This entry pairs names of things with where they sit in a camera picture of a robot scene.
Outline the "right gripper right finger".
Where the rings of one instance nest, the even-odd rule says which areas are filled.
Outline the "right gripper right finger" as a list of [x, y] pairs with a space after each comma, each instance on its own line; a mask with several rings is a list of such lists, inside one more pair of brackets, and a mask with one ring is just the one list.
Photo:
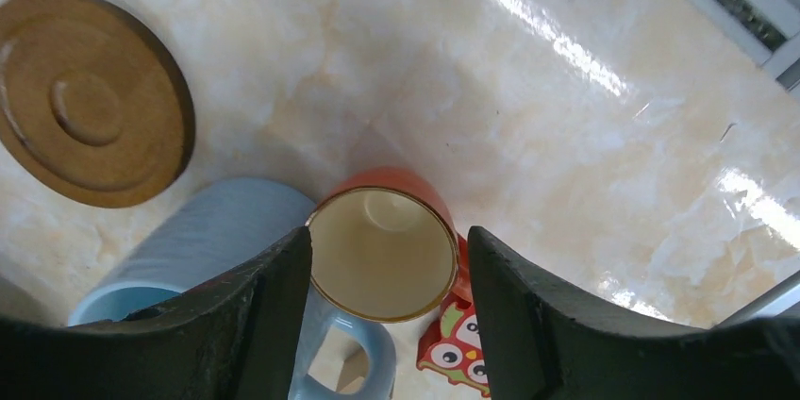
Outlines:
[[795, 399], [799, 322], [701, 329], [620, 307], [468, 232], [494, 399]]

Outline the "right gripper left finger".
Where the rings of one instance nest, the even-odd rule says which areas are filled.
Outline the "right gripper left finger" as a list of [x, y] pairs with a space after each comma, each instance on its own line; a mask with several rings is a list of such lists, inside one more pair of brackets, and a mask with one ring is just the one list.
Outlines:
[[5, 399], [285, 399], [309, 286], [300, 226], [245, 263], [121, 321], [1, 320]]

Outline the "light blue mug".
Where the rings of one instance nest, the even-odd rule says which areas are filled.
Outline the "light blue mug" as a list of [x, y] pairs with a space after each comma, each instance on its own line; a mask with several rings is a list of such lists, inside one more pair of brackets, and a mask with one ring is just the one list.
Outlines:
[[[266, 250], [303, 225], [314, 207], [297, 189], [270, 179], [214, 182], [140, 242], [78, 303], [67, 323], [118, 321], [186, 292]], [[332, 327], [354, 338], [368, 356], [367, 375], [352, 398], [389, 398], [397, 365], [391, 334], [383, 325], [335, 308], [313, 286], [308, 288], [289, 398], [340, 398], [309, 372]]]

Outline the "orange small mug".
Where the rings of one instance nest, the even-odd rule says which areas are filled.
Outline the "orange small mug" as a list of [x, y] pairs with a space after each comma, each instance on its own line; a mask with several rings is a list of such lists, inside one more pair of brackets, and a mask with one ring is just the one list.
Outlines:
[[461, 252], [450, 210], [411, 170], [352, 175], [309, 215], [314, 289], [332, 306], [379, 323], [434, 308], [457, 283]]

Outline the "large wooden saucer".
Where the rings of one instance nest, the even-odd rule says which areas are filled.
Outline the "large wooden saucer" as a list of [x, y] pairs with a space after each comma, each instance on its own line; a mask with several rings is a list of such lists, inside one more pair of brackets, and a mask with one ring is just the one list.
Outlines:
[[1, 142], [53, 191], [99, 208], [141, 204], [186, 170], [187, 81], [139, 19], [105, 0], [1, 6]]

